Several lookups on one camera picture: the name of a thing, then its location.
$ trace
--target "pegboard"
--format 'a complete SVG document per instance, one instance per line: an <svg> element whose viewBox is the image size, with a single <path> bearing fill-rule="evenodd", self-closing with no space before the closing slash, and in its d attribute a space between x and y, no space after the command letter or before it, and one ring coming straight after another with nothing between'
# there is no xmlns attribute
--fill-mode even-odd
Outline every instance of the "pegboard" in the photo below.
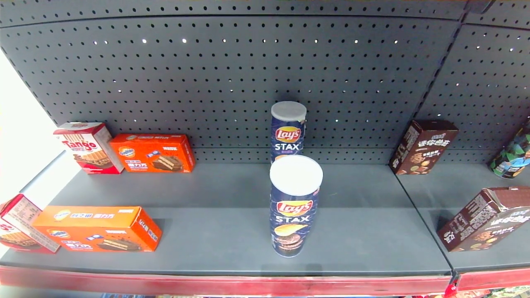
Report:
<svg viewBox="0 0 530 298"><path fill-rule="evenodd" d="M1 37L57 124L106 121L113 134L186 133L194 148L268 148L270 107L297 100L308 108L306 148L392 149L457 25L142 17L12 27Z"/></svg>
<svg viewBox="0 0 530 298"><path fill-rule="evenodd" d="M495 1L484 14L469 14L466 23L530 29L530 3L526 0Z"/></svg>
<svg viewBox="0 0 530 298"><path fill-rule="evenodd" d="M307 148L304 155L318 163L327 164L385 164L393 149L379 148ZM268 148L194 148L193 153L200 163L268 163Z"/></svg>
<svg viewBox="0 0 530 298"><path fill-rule="evenodd" d="M417 117L454 122L453 149L501 149L530 116L529 54L530 31L464 25Z"/></svg>
<svg viewBox="0 0 530 298"><path fill-rule="evenodd" d="M457 20L465 1L17 0L0 3L0 27L108 17L184 15L355 15Z"/></svg>

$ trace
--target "gray metal shelf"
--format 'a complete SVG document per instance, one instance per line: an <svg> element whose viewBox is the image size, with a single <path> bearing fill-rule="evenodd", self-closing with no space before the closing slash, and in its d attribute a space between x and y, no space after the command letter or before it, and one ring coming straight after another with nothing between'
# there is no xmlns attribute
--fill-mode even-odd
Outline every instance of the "gray metal shelf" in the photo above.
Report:
<svg viewBox="0 0 530 298"><path fill-rule="evenodd" d="M198 164L192 174L79 173L53 205L141 205L163 229L153 253L10 251L0 265L195 276L426 276L451 268L384 165L322 165L313 231L282 258L269 235L269 166Z"/></svg>
<svg viewBox="0 0 530 298"><path fill-rule="evenodd" d="M423 176L399 176L429 230L436 233L441 216L451 219L484 187L528 185L530 171L516 179L498 178L484 164L438 164ZM440 239L449 263L459 273L530 267L526 241L530 225L523 225L489 250L449 253Z"/></svg>

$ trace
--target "white plastic lid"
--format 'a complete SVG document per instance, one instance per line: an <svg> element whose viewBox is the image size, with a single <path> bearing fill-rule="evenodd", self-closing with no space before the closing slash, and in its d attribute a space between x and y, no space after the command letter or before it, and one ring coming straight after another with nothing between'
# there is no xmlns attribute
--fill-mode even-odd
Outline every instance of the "white plastic lid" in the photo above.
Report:
<svg viewBox="0 0 530 298"><path fill-rule="evenodd" d="M270 167L270 181L281 192L290 196L306 196L322 184L324 173L320 165L303 155L286 155Z"/></svg>
<svg viewBox="0 0 530 298"><path fill-rule="evenodd" d="M272 105L272 116L281 121L303 121L307 109L296 101L280 101Z"/></svg>

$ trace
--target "lay's stax can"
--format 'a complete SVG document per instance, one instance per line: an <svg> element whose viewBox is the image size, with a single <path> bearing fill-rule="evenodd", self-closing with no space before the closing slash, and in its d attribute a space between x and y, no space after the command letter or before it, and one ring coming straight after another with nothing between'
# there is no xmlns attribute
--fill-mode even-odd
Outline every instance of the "lay's stax can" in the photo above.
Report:
<svg viewBox="0 0 530 298"><path fill-rule="evenodd" d="M270 112L270 162L284 155L300 154L304 148L305 106L295 101L282 101L275 103Z"/></svg>
<svg viewBox="0 0 530 298"><path fill-rule="evenodd" d="M280 256L294 257L302 250L316 214L322 178L320 165L307 156L287 155L270 167L270 233Z"/></svg>

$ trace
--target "product packaging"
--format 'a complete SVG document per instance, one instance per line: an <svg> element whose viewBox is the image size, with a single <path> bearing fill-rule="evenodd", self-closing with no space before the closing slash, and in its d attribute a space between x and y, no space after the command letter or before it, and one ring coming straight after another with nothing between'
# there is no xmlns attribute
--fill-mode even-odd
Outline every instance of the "product packaging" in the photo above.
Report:
<svg viewBox="0 0 530 298"><path fill-rule="evenodd" d="M304 148L305 106L295 101L282 101L275 103L270 112L270 162L284 155L300 154Z"/></svg>
<svg viewBox="0 0 530 298"><path fill-rule="evenodd" d="M322 178L320 165L306 156L288 155L272 164L270 233L272 247L282 257L294 257L302 250L319 203Z"/></svg>
<svg viewBox="0 0 530 298"><path fill-rule="evenodd" d="M530 164L530 120L516 133L514 139L489 163L497 176L512 179Z"/></svg>
<svg viewBox="0 0 530 298"><path fill-rule="evenodd" d="M390 159L390 168L397 175L429 173L457 134L458 128L449 121L413 120Z"/></svg>
<svg viewBox="0 0 530 298"><path fill-rule="evenodd" d="M119 134L110 145L129 172L189 173L195 167L186 135Z"/></svg>
<svg viewBox="0 0 530 298"><path fill-rule="evenodd" d="M104 123L65 123L54 132L55 138L73 154L89 174L119 174L123 166L109 146L112 138Z"/></svg>
<svg viewBox="0 0 530 298"><path fill-rule="evenodd" d="M23 194L0 205L0 243L12 249L55 253L59 245L31 226L41 213Z"/></svg>
<svg viewBox="0 0 530 298"><path fill-rule="evenodd" d="M448 251L490 249L530 220L530 187L483 188L438 231Z"/></svg>
<svg viewBox="0 0 530 298"><path fill-rule="evenodd" d="M33 223L72 251L154 251L162 231L141 207L48 206Z"/></svg>

